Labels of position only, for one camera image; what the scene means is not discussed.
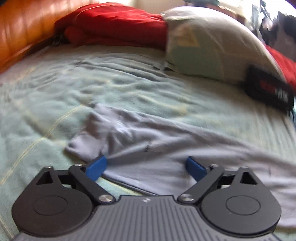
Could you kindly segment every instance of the light blue blanket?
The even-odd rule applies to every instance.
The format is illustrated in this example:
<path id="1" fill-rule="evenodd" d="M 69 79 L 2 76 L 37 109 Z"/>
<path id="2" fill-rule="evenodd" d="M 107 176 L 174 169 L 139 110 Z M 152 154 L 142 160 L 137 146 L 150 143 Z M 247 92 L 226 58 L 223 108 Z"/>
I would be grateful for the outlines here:
<path id="1" fill-rule="evenodd" d="M 67 169 L 80 162 L 63 149 L 94 103 L 217 131 L 295 162 L 288 117 L 237 86 L 153 68 L 163 56 L 144 48 L 60 46 L 1 76 L 0 240 L 18 233 L 11 206 L 44 165 Z"/>

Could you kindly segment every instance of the metal screw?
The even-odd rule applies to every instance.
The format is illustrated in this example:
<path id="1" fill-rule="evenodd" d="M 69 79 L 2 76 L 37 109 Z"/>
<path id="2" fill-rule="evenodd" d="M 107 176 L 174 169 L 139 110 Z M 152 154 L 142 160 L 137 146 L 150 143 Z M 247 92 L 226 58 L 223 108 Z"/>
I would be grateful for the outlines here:
<path id="1" fill-rule="evenodd" d="M 191 202 L 194 200 L 191 194 L 184 193 L 180 196 L 181 200 L 184 202 Z"/>
<path id="2" fill-rule="evenodd" d="M 111 195 L 104 194 L 104 195 L 99 196 L 99 200 L 101 202 L 111 202 L 111 201 L 113 201 L 113 197 Z"/>
<path id="3" fill-rule="evenodd" d="M 151 201 L 151 199 L 147 197 L 147 198 L 142 199 L 142 201 L 145 202 L 145 203 L 148 203 L 148 202 Z"/>

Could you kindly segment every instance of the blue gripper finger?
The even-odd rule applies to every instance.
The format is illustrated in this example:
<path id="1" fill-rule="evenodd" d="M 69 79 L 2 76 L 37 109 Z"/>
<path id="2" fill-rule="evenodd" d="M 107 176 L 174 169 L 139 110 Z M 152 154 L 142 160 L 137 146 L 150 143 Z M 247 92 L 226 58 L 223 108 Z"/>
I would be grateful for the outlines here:
<path id="1" fill-rule="evenodd" d="M 207 175 L 207 170 L 192 157 L 186 161 L 186 171 L 198 182 Z"/>
<path id="2" fill-rule="evenodd" d="M 107 159 L 105 156 L 102 156 L 94 159 L 89 166 L 86 166 L 85 174 L 93 181 L 96 181 L 106 170 L 106 167 Z"/>

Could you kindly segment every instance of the leather headboard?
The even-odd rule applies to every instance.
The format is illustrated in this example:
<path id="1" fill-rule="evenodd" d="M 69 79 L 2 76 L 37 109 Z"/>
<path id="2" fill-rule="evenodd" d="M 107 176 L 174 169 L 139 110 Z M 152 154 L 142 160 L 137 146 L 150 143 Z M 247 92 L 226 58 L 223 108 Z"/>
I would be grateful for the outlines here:
<path id="1" fill-rule="evenodd" d="M 99 0 L 7 0 L 0 6 L 0 73 L 38 45 L 46 46 L 56 20 Z"/>

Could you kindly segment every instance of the red fabric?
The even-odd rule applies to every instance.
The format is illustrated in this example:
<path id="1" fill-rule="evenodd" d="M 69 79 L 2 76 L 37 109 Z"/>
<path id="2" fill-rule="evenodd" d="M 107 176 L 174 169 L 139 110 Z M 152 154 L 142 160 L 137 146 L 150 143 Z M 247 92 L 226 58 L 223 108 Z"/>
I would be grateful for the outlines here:
<path id="1" fill-rule="evenodd" d="M 90 43 L 164 50 L 167 26 L 159 14 L 119 3 L 90 4 L 55 23 L 57 33 L 65 33 L 76 46 Z"/>
<path id="2" fill-rule="evenodd" d="M 275 49 L 267 45 L 265 47 L 280 66 L 284 76 L 286 77 L 287 83 L 292 86 L 294 93 L 296 93 L 296 63 Z"/>

